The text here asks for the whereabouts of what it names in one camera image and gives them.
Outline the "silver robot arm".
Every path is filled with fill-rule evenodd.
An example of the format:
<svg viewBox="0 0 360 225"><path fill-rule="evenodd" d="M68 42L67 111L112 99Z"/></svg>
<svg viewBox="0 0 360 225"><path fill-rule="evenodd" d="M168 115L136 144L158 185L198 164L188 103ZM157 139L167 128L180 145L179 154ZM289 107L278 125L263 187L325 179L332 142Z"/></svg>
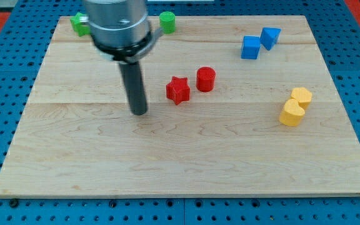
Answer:
<svg viewBox="0 0 360 225"><path fill-rule="evenodd" d="M144 0L84 0L86 22L96 48L118 62L129 108L148 111L140 61L149 54L163 29L153 29Z"/></svg>

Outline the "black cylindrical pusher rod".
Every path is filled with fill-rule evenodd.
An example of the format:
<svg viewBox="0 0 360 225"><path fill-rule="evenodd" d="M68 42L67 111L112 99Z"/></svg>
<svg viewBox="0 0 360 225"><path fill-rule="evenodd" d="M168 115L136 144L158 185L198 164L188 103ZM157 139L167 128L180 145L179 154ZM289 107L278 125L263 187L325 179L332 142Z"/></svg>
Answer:
<svg viewBox="0 0 360 225"><path fill-rule="evenodd" d="M148 111L143 74L140 63L119 63L122 81L125 87L129 108L133 115L143 115Z"/></svg>

